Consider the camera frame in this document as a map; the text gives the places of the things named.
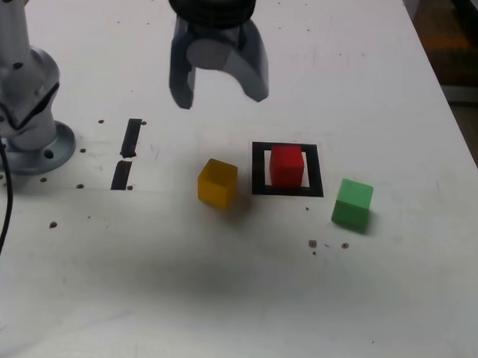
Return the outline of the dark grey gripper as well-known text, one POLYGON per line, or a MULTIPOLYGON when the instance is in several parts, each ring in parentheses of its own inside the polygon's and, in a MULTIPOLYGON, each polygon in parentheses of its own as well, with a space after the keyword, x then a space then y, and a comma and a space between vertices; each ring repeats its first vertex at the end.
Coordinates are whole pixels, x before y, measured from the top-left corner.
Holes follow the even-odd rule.
POLYGON ((233 77, 256 102, 268 97, 268 57, 252 20, 214 29, 178 17, 170 47, 170 93, 179 108, 192 107, 195 68, 222 71, 233 77))

